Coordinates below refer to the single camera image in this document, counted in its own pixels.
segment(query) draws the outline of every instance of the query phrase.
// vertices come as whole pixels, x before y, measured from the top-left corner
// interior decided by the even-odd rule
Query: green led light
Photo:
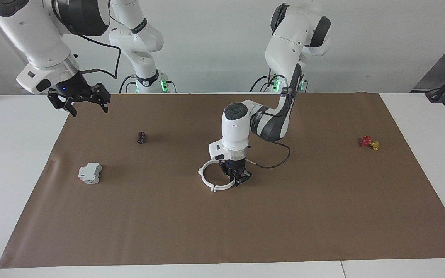
[[[277,80],[277,81],[274,81],[274,86],[272,86],[272,90],[274,91],[274,92],[278,92],[279,91],[279,85],[281,84],[281,80]]]
[[[166,84],[166,81],[161,79],[161,87],[162,87],[162,91],[165,92],[168,90],[168,85]]]

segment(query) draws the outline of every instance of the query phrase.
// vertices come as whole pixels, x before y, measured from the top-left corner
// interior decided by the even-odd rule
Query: brown paper mat
[[[247,183],[212,193],[197,169],[224,107],[278,98],[114,95],[108,114],[76,105],[0,267],[445,257],[445,208],[378,95],[299,95],[282,140],[289,161],[248,165]],[[379,151],[358,146],[365,134]],[[250,141],[261,164],[286,155]],[[103,165],[98,185],[76,177],[87,162]]]

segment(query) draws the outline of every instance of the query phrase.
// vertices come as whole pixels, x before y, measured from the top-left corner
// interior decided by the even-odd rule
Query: white wall
[[[145,16],[165,39],[164,49],[153,54],[157,66],[179,92],[246,91],[265,75],[270,18],[281,2],[141,0]],[[333,45],[327,55],[309,58],[310,91],[408,93],[445,53],[445,1],[321,2],[332,21]],[[108,42],[107,34],[99,40]],[[65,36],[64,41],[78,53],[81,69],[114,70],[115,50],[80,37]],[[122,58],[119,75],[131,73]],[[86,78],[104,83],[110,93],[121,82],[101,73]]]

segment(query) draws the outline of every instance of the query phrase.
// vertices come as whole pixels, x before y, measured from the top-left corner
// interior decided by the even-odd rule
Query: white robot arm
[[[75,27],[76,33],[104,33],[109,25],[107,0],[96,0],[95,5],[90,5],[91,2],[93,0],[53,0],[46,1],[45,5],[38,0],[0,0],[0,26],[29,61],[18,75],[18,83],[35,94],[49,90],[48,98],[53,106],[73,116],[76,116],[74,102],[97,103],[104,112],[110,102],[110,95],[101,83],[87,84],[69,47],[61,39],[64,26],[56,24],[55,16],[59,14]]]
[[[222,114],[222,139],[209,145],[211,159],[219,162],[233,185],[251,177],[245,168],[250,131],[270,142],[286,135],[293,103],[304,76],[304,53],[321,56],[327,52],[330,26],[330,20],[311,4],[290,7],[283,3],[275,10],[271,21],[273,34],[265,50],[265,60],[276,72],[275,77],[286,83],[286,86],[280,85],[277,108],[271,109],[250,100],[226,106]],[[210,186],[215,192],[215,185]]]
[[[167,93],[168,77],[156,68],[149,54],[162,49],[161,32],[148,23],[138,0],[112,0],[111,4],[122,26],[111,30],[109,41],[118,46],[133,64],[138,92]]]
[[[0,26],[29,61],[17,76],[18,83],[34,94],[48,90],[53,106],[73,116],[74,102],[97,103],[107,112],[108,91],[101,83],[87,84],[83,74],[94,70],[81,72],[61,37],[73,34],[90,41],[84,36],[104,34],[110,23],[109,4],[109,0],[0,0]],[[162,49],[162,35],[147,23],[138,0],[113,0],[112,4],[124,26],[112,30],[111,41],[134,64],[138,81],[147,88],[143,92],[167,90],[166,76],[145,53]]]

